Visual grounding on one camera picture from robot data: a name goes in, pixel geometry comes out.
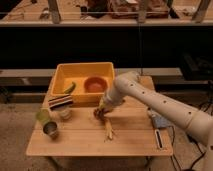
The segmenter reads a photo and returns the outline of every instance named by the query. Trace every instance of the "wooden table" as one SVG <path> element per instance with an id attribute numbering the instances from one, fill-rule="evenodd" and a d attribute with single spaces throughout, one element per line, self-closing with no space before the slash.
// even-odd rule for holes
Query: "wooden table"
<path id="1" fill-rule="evenodd" d="M 59 12 L 61 15 L 62 21 L 83 21 L 85 17 L 82 18 L 80 8 L 78 5 L 85 6 L 87 5 L 85 0 L 57 0 Z M 191 20 L 191 17 L 185 16 L 183 14 L 184 7 L 194 6 L 198 7 L 200 0 L 174 0 L 173 9 L 179 16 L 180 20 Z M 2 21 L 51 21 L 51 15 L 49 19 L 40 20 L 39 17 L 44 8 L 49 7 L 48 1 L 38 0 L 37 3 L 31 4 L 29 0 L 22 0 L 11 12 L 5 16 Z M 205 19 L 213 19 L 213 2 L 210 3 L 207 10 Z M 112 19 L 109 15 L 105 15 L 96 21 L 117 21 L 125 22 L 125 20 Z"/>
<path id="2" fill-rule="evenodd" d="M 172 7 L 180 19 L 191 20 L 192 16 L 186 16 L 183 13 L 184 9 L 192 7 L 197 9 L 199 4 L 200 0 L 174 0 Z M 210 2 L 204 19 L 213 20 L 213 1 Z"/>
<path id="3" fill-rule="evenodd" d="M 154 89 L 151 77 L 141 79 L 145 87 Z M 50 89 L 43 107 L 48 107 Z M 72 107 L 70 120 L 62 121 L 56 112 L 51 117 L 57 122 L 59 137 L 51 140 L 40 123 L 36 122 L 26 154 L 28 156 L 170 156 L 173 154 L 166 129 L 160 131 L 163 149 L 157 147 L 154 129 L 147 115 L 147 106 L 131 97 L 122 106 L 108 113 L 115 136 L 105 141 L 105 129 L 93 116 L 95 107 Z"/>

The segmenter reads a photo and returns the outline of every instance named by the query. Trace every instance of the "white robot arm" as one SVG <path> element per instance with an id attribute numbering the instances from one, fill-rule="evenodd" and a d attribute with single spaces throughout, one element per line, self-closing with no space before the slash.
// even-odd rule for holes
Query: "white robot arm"
<path id="1" fill-rule="evenodd" d="M 203 171 L 212 171 L 213 118 L 195 107 L 143 87 L 139 79 L 140 75 L 136 72 L 117 76 L 101 99 L 102 108 L 113 109 L 121 104 L 126 95 L 146 104 L 207 147 Z"/>

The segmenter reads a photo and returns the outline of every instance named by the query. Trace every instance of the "yellow tray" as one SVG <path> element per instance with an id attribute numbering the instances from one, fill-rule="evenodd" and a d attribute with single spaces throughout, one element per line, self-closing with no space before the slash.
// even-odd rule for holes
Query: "yellow tray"
<path id="1" fill-rule="evenodd" d="M 104 79 L 107 83 L 107 87 L 110 87 L 114 79 L 113 63 L 94 62 L 59 64 L 53 80 L 51 95 L 66 95 L 63 92 L 70 87 L 72 82 L 75 82 L 76 87 L 71 93 L 74 103 L 99 102 L 104 92 L 88 93 L 84 88 L 85 80 L 94 76 Z"/>

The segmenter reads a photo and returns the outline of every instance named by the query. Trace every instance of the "concrete floor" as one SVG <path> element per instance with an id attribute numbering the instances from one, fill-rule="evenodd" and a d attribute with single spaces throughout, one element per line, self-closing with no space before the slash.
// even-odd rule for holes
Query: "concrete floor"
<path id="1" fill-rule="evenodd" d="M 40 103 L 0 104 L 0 170 L 54 170 L 52 165 L 43 157 L 30 157 L 25 151 L 34 124 L 35 113 Z M 175 128 L 174 152 L 182 169 L 187 169 L 200 155 L 197 147 L 189 143 L 185 133 Z M 56 158 L 66 168 L 73 171 L 173 171 L 170 157 L 155 157 L 151 169 L 143 169 L 145 158 Z M 195 166 L 201 170 L 202 160 Z"/>

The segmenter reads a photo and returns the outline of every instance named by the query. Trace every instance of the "red bowl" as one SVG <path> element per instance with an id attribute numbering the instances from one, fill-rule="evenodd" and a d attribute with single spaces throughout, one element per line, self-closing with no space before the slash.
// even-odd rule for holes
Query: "red bowl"
<path id="1" fill-rule="evenodd" d="M 89 77 L 84 82 L 87 93 L 100 93 L 107 89 L 107 82 L 101 77 Z"/>

